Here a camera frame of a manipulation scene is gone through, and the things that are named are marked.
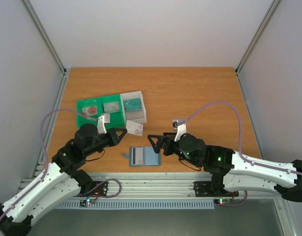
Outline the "right small circuit board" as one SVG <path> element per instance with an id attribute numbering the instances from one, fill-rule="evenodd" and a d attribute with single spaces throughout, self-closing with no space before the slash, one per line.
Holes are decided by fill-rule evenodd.
<path id="1" fill-rule="evenodd" d="M 223 198 L 221 198 L 221 199 L 215 199 L 215 200 L 214 200 L 214 204 L 215 204 L 216 206 L 228 205 L 228 204 L 230 204 L 230 203 L 231 203 L 231 200 L 230 200 L 230 199 L 223 199 Z"/>

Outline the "card with red circle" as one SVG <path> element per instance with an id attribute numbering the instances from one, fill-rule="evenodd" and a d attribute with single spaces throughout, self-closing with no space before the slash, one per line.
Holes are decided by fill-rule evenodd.
<path id="1" fill-rule="evenodd" d="M 83 107 L 82 114 L 89 117 L 98 115 L 97 106 Z"/>

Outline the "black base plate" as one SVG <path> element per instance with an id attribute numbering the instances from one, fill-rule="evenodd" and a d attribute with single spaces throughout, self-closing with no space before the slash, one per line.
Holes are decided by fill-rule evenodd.
<path id="1" fill-rule="evenodd" d="M 97 195 L 106 196 L 108 190 L 107 181 L 92 181 L 81 188 L 77 197 L 96 197 Z"/>
<path id="2" fill-rule="evenodd" d="M 193 190 L 196 197 L 238 197 L 239 192 L 228 192 L 224 189 L 213 190 L 210 181 L 195 181 Z"/>

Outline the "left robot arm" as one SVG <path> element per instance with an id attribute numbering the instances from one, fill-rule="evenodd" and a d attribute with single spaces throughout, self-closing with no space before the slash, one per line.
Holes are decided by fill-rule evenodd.
<path id="1" fill-rule="evenodd" d="M 93 179 L 81 169 L 86 158 L 120 143 L 127 130 L 111 128 L 100 134 L 85 124 L 58 150 L 45 169 L 21 192 L 0 203 L 0 231 L 5 236 L 26 236 L 48 212 L 71 197 L 90 194 Z"/>

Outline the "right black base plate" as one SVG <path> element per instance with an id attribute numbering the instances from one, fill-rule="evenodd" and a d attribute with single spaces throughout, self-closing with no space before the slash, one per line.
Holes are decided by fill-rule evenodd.
<path id="1" fill-rule="evenodd" d="M 224 189 L 213 190 L 210 181 L 195 181 L 193 190 L 196 197 L 238 197 L 239 192 L 228 192 Z"/>

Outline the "teal leather card holder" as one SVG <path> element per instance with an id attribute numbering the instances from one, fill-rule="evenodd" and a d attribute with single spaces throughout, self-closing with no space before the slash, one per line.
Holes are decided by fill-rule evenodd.
<path id="1" fill-rule="evenodd" d="M 130 147 L 129 153 L 123 153 L 123 157 L 128 159 L 130 167 L 160 166 L 162 164 L 160 153 L 155 153 L 152 147 L 141 147 L 144 148 L 143 149 L 144 164 L 132 165 L 131 164 L 132 148 L 136 148 L 136 147 Z"/>

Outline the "left aluminium corner post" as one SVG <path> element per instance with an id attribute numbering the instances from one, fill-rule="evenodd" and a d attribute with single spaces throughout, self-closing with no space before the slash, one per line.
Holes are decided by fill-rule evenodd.
<path id="1" fill-rule="evenodd" d="M 28 12 L 28 15 L 30 16 L 33 24 L 35 25 L 37 31 L 39 32 L 39 34 L 41 35 L 43 41 L 45 42 L 47 48 L 49 49 L 50 53 L 52 54 L 54 60 L 56 61 L 61 73 L 63 75 L 65 75 L 66 73 L 66 68 L 63 65 L 55 47 L 53 46 L 45 28 L 42 25 L 42 22 L 40 21 L 32 3 L 29 0 L 21 0 L 22 4 L 24 5 L 25 9 Z"/>

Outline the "aluminium front rail frame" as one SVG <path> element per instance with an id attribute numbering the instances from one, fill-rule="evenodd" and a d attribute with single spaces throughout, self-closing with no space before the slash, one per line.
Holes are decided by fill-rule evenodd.
<path id="1" fill-rule="evenodd" d="M 117 199 L 194 199 L 195 181 L 209 181 L 205 172 L 89 173 L 95 181 L 110 178 L 122 184 Z"/>

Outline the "white translucent plastic bin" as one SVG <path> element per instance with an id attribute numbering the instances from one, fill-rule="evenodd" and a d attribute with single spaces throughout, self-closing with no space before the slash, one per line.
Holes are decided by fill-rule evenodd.
<path id="1" fill-rule="evenodd" d="M 141 91 L 120 94 L 124 122 L 147 123 L 146 108 Z"/>

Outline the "left small circuit board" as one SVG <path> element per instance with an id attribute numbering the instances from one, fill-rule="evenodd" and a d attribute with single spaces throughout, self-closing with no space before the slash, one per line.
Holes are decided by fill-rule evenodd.
<path id="1" fill-rule="evenodd" d="M 89 205 L 92 205 L 95 202 L 96 202 L 95 199 L 80 200 L 79 206 L 80 207 L 88 207 Z"/>

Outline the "small circuit board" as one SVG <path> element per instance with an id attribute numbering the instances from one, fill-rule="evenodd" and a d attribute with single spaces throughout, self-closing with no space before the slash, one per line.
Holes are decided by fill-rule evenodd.
<path id="1" fill-rule="evenodd" d="M 216 206 L 228 205 L 228 204 L 230 204 L 230 203 L 231 203 L 231 200 L 230 200 L 230 199 L 223 199 L 223 198 L 221 198 L 221 199 L 215 199 L 215 200 L 214 200 L 214 204 L 215 204 Z"/>
<path id="2" fill-rule="evenodd" d="M 92 205 L 95 202 L 96 202 L 95 199 L 80 200 L 79 206 L 80 207 L 88 207 L 89 205 Z"/>

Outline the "right aluminium corner post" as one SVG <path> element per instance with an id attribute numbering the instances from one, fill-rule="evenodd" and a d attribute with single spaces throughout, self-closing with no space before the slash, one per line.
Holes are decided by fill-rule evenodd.
<path id="1" fill-rule="evenodd" d="M 245 53 L 243 54 L 240 62 L 238 63 L 235 73 L 237 76 L 239 76 L 241 70 L 243 69 L 244 65 L 246 64 L 248 58 L 250 57 L 252 51 L 256 47 L 257 43 L 259 42 L 262 34 L 264 33 L 265 29 L 267 28 L 269 22 L 273 18 L 275 12 L 279 8 L 279 5 L 281 4 L 282 0 L 273 0 L 271 4 L 269 5 L 268 10 L 266 11 L 259 27 L 257 28 L 251 42 L 249 43 Z"/>

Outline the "green plastic bin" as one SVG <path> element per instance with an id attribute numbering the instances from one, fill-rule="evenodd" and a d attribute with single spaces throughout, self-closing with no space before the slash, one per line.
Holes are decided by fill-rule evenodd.
<path id="1" fill-rule="evenodd" d="M 119 101 L 119 103 L 121 104 L 120 95 L 116 94 L 116 95 L 101 96 L 101 97 L 95 97 L 90 99 L 78 100 L 76 102 L 76 111 L 82 113 L 83 107 L 97 106 L 98 115 L 91 116 L 91 118 L 97 119 L 101 114 L 104 113 L 103 104 L 106 102 L 113 102 L 113 101 Z M 119 113 L 110 114 L 110 123 L 106 125 L 107 129 L 113 127 L 123 127 L 123 126 L 125 126 L 125 122 L 124 122 L 124 116 L 122 110 Z"/>

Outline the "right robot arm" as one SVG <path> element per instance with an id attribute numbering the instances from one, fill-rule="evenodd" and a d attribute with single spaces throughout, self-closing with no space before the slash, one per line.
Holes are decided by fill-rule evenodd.
<path id="1" fill-rule="evenodd" d="M 202 139 L 183 134 L 175 140 L 173 133 L 148 135 L 155 153 L 177 155 L 181 163 L 188 162 L 196 171 L 211 174 L 208 193 L 263 191 L 283 199 L 302 203 L 302 161 L 281 163 L 250 156 L 221 146 L 206 145 Z"/>

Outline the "teal cards in white bin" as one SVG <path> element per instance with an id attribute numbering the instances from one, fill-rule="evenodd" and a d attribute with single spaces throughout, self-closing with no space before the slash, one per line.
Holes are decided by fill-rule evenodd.
<path id="1" fill-rule="evenodd" d="M 140 111 L 142 108 L 140 98 L 132 98 L 123 101 L 125 112 Z"/>

